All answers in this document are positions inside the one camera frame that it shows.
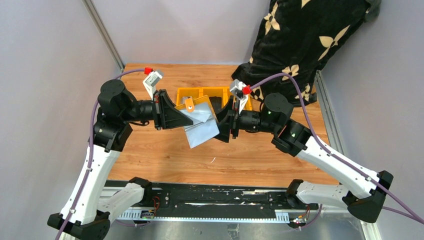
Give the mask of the yellow leather card holder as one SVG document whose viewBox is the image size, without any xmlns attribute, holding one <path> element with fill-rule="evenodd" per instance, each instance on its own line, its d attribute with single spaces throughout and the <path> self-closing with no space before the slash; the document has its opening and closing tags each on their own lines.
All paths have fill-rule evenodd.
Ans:
<svg viewBox="0 0 424 240">
<path fill-rule="evenodd" d="M 196 99 L 188 98 L 175 108 L 193 121 L 192 124 L 183 127 L 191 149 L 213 139 L 220 133 L 215 111 L 207 95 Z"/>
</svg>

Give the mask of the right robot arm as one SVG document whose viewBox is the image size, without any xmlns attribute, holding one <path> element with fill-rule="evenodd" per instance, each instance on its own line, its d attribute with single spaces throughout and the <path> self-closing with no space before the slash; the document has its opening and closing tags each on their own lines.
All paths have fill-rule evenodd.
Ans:
<svg viewBox="0 0 424 240">
<path fill-rule="evenodd" d="M 383 209 L 386 191 L 393 175 L 388 171 L 369 170 L 341 155 L 301 123 L 291 119 L 293 105 L 280 93 L 268 95 L 260 111 L 239 110 L 239 101 L 231 96 L 216 113 L 222 142 L 235 139 L 240 130 L 270 133 L 272 144 L 281 152 L 307 161 L 338 181 L 337 185 L 293 180 L 285 191 L 286 204 L 303 209 L 323 204 L 346 209 L 357 219 L 375 223 Z"/>
</svg>

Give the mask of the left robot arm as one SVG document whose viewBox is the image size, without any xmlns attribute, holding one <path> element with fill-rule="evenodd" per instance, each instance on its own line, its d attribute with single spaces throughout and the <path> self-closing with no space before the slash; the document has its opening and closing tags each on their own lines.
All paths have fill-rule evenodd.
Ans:
<svg viewBox="0 0 424 240">
<path fill-rule="evenodd" d="M 66 233 L 80 240 L 102 240 L 128 208 L 152 203 L 152 183 L 140 177 L 132 178 L 109 199 L 100 199 L 109 173 L 133 131 L 132 122 L 153 123 L 157 130 L 193 124 L 163 89 L 155 91 L 150 100 L 138 100 L 121 80 L 105 82 L 94 104 L 83 168 L 65 206 L 47 220 L 58 237 Z"/>
</svg>

